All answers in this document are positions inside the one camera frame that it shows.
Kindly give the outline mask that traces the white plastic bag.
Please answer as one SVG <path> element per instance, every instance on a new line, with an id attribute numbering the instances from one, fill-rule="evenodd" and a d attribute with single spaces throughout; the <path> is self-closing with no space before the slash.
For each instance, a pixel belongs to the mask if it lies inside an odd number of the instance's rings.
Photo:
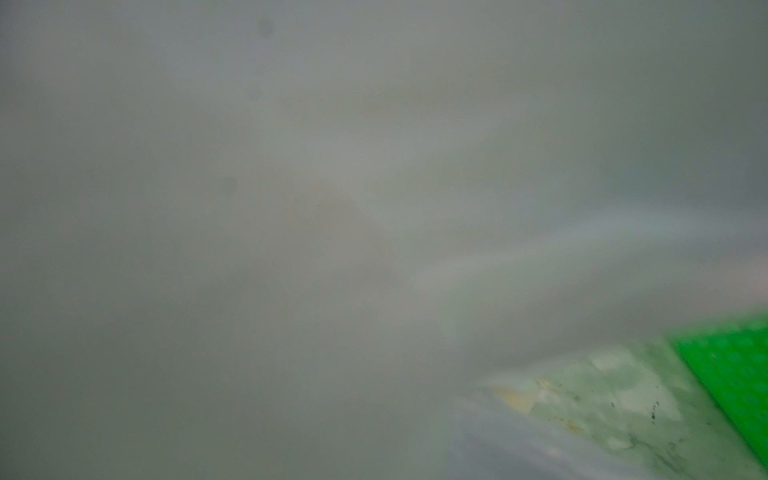
<path id="1" fill-rule="evenodd" d="M 763 1 L 5 1 L 1 475 L 457 477 L 767 305 Z"/>

